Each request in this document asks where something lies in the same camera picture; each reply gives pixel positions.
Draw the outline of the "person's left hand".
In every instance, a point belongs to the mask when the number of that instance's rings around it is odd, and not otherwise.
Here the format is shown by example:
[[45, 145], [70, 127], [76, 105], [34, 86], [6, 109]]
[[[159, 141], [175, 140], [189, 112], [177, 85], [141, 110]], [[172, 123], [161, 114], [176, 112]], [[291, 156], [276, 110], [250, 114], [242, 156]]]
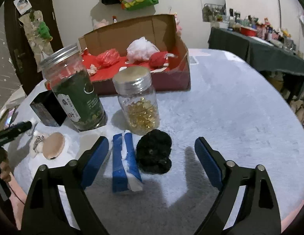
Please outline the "person's left hand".
[[11, 169], [9, 166], [9, 160], [5, 159], [0, 163], [0, 178], [5, 181], [6, 183], [9, 183], [11, 181]]

